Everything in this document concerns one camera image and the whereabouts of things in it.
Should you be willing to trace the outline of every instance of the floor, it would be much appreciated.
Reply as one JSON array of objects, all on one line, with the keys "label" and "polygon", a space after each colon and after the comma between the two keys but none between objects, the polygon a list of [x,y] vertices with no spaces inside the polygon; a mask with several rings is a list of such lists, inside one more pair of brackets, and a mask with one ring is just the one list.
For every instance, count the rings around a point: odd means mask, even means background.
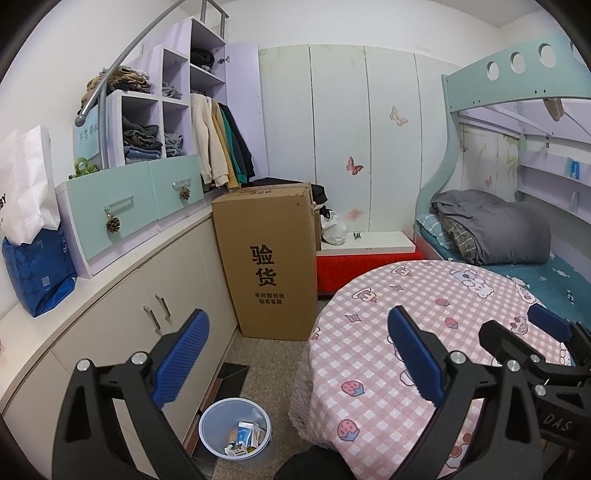
[{"label": "floor", "polygon": [[[319,300],[318,313],[327,303],[328,300]],[[218,459],[215,467],[212,464],[212,480],[271,480],[287,459],[311,447],[299,437],[287,416],[296,369],[305,344],[245,338],[240,334],[234,339],[226,362],[233,364],[229,367],[233,378],[248,372],[240,396],[256,402],[269,414],[275,455],[268,464],[258,468],[246,468],[239,462]],[[211,475],[211,471],[201,465],[200,468],[207,476]]]}]

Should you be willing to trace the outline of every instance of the blue bag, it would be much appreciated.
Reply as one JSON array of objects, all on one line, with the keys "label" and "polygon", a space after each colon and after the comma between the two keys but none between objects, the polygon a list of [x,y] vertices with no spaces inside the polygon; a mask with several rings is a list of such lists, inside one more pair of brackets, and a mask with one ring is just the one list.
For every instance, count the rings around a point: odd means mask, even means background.
[{"label": "blue bag", "polygon": [[33,317],[53,309],[74,290],[76,269],[61,227],[42,229],[31,245],[14,246],[5,238],[2,256],[18,299]]}]

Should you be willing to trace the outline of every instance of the red cloth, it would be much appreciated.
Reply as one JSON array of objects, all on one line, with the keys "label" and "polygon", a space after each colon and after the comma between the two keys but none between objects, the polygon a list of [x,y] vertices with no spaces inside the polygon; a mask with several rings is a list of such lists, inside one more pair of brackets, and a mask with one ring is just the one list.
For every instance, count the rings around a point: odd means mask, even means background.
[{"label": "red cloth", "polygon": [[417,249],[413,254],[327,255],[316,257],[318,295],[332,295],[354,278],[390,263],[423,260]]}]

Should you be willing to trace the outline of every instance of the metal screw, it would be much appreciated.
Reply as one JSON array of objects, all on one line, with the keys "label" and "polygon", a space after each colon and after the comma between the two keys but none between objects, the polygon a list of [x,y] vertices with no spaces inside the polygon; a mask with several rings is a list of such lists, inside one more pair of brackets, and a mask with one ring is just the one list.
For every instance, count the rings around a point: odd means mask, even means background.
[{"label": "metal screw", "polygon": [[449,354],[449,358],[454,362],[456,365],[461,365],[466,362],[466,355],[462,352],[452,352]]},{"label": "metal screw", "polygon": [[512,372],[518,372],[519,369],[521,368],[521,366],[519,365],[519,363],[516,360],[509,360],[507,362],[507,368],[509,370],[511,370]]},{"label": "metal screw", "polygon": [[90,360],[87,360],[86,358],[83,358],[82,360],[80,360],[77,364],[76,364],[76,368],[80,371],[80,372],[86,372],[89,368],[90,368]]},{"label": "metal screw", "polygon": [[534,391],[539,397],[543,397],[544,395],[546,395],[546,387],[543,385],[536,385],[534,387]]},{"label": "metal screw", "polygon": [[137,352],[131,356],[131,363],[134,365],[143,365],[148,360],[148,354],[145,352]]}]

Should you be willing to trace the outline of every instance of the pink checkered tablecloth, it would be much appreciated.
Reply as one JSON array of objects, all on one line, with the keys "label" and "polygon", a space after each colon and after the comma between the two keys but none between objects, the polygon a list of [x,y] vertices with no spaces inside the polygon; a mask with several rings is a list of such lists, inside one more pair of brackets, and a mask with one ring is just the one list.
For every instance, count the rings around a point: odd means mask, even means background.
[{"label": "pink checkered tablecloth", "polygon": [[[388,336],[388,312],[404,306],[420,328],[473,362],[497,364],[478,343],[480,326],[494,319],[548,362],[570,364],[565,346],[528,322],[536,301],[510,278],[455,262],[408,261],[361,275],[317,320],[298,366],[291,422],[309,442],[338,450],[359,480],[388,479],[434,411]],[[481,405],[472,402],[441,475],[458,468]]]}]

